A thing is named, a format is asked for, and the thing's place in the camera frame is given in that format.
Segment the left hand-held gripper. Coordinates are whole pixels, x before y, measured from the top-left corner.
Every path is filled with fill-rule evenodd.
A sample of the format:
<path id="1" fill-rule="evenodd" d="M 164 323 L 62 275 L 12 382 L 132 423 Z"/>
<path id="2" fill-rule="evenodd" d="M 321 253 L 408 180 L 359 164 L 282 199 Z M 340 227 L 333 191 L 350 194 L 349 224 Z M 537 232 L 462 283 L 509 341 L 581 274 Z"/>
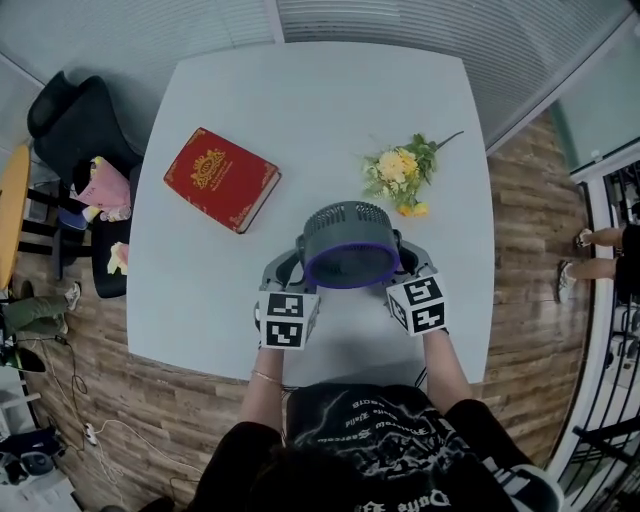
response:
<path id="1" fill-rule="evenodd" d="M 306 287 L 305 276 L 292 279 L 300 265 L 299 251 L 291 249 L 264 269 L 254 307 L 260 348 L 295 351 L 305 348 L 317 322 L 321 299 L 315 287 Z"/>

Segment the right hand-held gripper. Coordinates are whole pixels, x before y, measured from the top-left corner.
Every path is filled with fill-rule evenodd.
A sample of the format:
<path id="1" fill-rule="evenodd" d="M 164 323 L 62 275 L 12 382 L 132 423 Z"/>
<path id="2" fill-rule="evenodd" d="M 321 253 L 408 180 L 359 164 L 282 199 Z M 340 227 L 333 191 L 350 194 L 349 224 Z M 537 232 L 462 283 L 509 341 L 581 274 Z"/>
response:
<path id="1" fill-rule="evenodd" d="M 442 276 L 426 250 L 401 240 L 397 279 L 386 289 L 390 312 L 411 337 L 447 330 L 446 294 Z"/>

